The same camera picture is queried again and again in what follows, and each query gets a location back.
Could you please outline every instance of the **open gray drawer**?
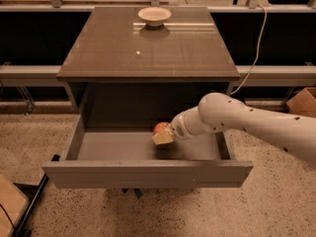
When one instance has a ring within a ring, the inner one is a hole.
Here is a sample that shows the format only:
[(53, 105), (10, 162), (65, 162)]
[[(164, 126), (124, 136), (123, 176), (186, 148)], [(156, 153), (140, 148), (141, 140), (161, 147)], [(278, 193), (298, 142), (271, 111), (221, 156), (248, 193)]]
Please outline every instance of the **open gray drawer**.
[(164, 147), (151, 141), (157, 122), (196, 105), (206, 90), (197, 83), (90, 83), (60, 161), (42, 168), (58, 188), (240, 187), (253, 164), (235, 159), (224, 133)]

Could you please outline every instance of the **wooden block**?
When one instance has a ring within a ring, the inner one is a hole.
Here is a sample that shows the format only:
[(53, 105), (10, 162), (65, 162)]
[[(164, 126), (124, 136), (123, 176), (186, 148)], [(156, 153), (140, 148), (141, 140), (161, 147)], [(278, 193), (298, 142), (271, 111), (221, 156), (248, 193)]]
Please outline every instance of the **wooden block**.
[[(17, 223), (29, 199), (9, 180), (0, 174), (0, 203), (8, 212), (12, 222)], [(10, 236), (13, 228), (5, 212), (0, 208), (0, 236)]]

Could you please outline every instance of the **glossy table surface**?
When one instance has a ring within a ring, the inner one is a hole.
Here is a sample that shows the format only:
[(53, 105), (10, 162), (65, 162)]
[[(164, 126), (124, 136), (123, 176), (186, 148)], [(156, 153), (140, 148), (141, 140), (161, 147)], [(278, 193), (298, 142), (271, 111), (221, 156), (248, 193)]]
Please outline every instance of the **glossy table surface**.
[(64, 61), (61, 80), (232, 81), (239, 74), (209, 12), (166, 7), (172, 16), (151, 28), (142, 8), (97, 7)]

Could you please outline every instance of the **white cable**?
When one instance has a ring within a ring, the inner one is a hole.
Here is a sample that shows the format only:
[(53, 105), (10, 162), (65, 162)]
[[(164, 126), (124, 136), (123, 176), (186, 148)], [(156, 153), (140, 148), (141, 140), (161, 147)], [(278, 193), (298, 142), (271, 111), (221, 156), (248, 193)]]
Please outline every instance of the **white cable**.
[(260, 45), (261, 45), (261, 38), (262, 38), (262, 36), (263, 36), (264, 28), (265, 28), (266, 21), (267, 21), (267, 15), (268, 15), (267, 9), (266, 9), (263, 5), (260, 4), (259, 7), (261, 7), (261, 8), (264, 10), (264, 12), (265, 12), (265, 18), (264, 18), (264, 21), (263, 21), (263, 24), (262, 24), (262, 27), (261, 27), (261, 30), (260, 30), (258, 42), (257, 42), (256, 58), (255, 58), (255, 61), (254, 61), (253, 65), (251, 66), (251, 68), (250, 68), (248, 74), (246, 75), (246, 77), (245, 77), (244, 80), (242, 81), (242, 83), (241, 83), (241, 84), (239, 85), (239, 87), (238, 87), (234, 92), (232, 92), (230, 95), (236, 94), (236, 93), (240, 90), (240, 88), (244, 86), (244, 84), (246, 83), (248, 77), (250, 76), (250, 74), (251, 74), (252, 70), (254, 69), (254, 67), (255, 67), (255, 65), (256, 65), (256, 63), (257, 63), (257, 60), (258, 60), (258, 58), (259, 58)]

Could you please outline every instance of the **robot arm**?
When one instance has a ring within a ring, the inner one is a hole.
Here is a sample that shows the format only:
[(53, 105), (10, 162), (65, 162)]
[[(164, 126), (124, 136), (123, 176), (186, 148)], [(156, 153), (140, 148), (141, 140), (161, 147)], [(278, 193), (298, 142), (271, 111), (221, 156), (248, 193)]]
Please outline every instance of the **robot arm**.
[(202, 133), (240, 129), (316, 166), (316, 118), (247, 107), (224, 94), (204, 96), (197, 107), (178, 114), (154, 132), (156, 145)]

